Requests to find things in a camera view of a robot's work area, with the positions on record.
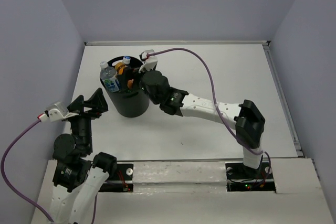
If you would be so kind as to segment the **orange juice bottle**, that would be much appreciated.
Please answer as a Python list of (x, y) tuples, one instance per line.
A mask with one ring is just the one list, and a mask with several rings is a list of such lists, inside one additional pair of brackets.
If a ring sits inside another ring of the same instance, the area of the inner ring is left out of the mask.
[(115, 69), (117, 71), (117, 80), (119, 82), (120, 88), (125, 90), (126, 88), (132, 89), (134, 80), (131, 79), (132, 69), (129, 67), (128, 64), (118, 62), (115, 65)]

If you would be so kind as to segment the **clear bottle teal label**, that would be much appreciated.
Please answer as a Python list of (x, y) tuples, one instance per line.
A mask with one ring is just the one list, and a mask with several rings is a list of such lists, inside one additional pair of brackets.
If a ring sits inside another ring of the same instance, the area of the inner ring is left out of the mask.
[(100, 79), (104, 87), (110, 92), (119, 92), (120, 85), (117, 80), (117, 71), (114, 67), (109, 66), (106, 61), (100, 62)]

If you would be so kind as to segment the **blue label water bottle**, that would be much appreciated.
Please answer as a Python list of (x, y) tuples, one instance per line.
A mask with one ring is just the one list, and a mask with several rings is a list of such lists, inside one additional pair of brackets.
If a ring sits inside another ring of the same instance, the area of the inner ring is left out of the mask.
[(128, 66), (131, 62), (131, 57), (130, 56), (124, 56), (122, 59), (122, 63), (126, 66)]

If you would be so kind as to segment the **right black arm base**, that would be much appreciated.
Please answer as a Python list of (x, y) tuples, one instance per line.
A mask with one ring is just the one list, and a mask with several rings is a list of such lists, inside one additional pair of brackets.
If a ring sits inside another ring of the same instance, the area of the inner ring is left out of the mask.
[(243, 163), (226, 163), (226, 188), (228, 192), (273, 191), (276, 186), (268, 162), (262, 162), (258, 169)]

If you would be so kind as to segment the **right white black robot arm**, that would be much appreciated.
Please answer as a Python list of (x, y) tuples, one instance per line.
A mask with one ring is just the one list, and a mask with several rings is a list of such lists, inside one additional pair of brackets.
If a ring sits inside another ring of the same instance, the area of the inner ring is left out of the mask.
[(156, 70), (126, 67), (117, 78), (123, 88), (133, 80), (133, 85), (166, 114), (223, 124), (243, 148), (243, 174), (253, 178), (260, 173), (264, 153), (261, 139), (266, 120), (253, 101), (230, 104), (203, 99), (170, 86), (167, 77)]

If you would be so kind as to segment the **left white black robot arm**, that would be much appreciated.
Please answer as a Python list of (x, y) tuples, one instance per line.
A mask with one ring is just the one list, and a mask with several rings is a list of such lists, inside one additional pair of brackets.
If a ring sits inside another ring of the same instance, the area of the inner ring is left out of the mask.
[(86, 159), (93, 152), (91, 122), (107, 111), (101, 88), (88, 100), (80, 95), (68, 106), (56, 102), (47, 108), (50, 121), (67, 121), (71, 130), (54, 141), (51, 223), (81, 223), (102, 184), (115, 176), (116, 157), (100, 152), (93, 161)]

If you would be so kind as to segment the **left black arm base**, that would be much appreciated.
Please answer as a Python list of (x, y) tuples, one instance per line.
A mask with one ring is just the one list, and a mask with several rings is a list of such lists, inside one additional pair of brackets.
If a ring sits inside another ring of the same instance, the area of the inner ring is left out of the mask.
[(116, 172), (100, 187), (100, 193), (130, 193), (133, 192), (132, 163), (118, 163)]

